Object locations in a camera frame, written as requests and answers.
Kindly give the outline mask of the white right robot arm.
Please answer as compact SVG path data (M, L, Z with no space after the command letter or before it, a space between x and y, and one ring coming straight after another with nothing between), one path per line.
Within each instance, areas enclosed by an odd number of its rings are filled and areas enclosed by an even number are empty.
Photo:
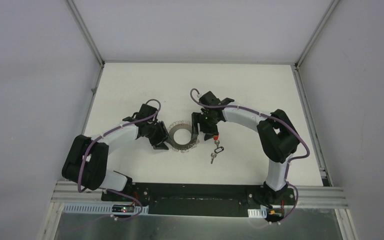
M294 160L298 145L303 144L288 115L281 109L263 113L241 106L232 98L217 98L211 91L194 100L200 112L191 114L192 135L204 133L204 139L219 136L218 123L229 122L255 131L262 150L269 159L268 172L262 188L252 195L260 205L276 205L288 189L289 163Z

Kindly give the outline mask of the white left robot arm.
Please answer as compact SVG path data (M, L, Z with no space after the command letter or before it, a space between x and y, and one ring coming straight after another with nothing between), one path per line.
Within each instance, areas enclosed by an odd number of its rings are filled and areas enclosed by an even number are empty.
M110 189L120 202L129 201L133 195L133 189L127 185L131 178L108 169L109 155L139 138L147 138L154 150L168 150L168 131L164 122L157 119L160 110L143 103L139 111L110 130L96 136L76 136L62 167L62 177L77 183L81 193Z

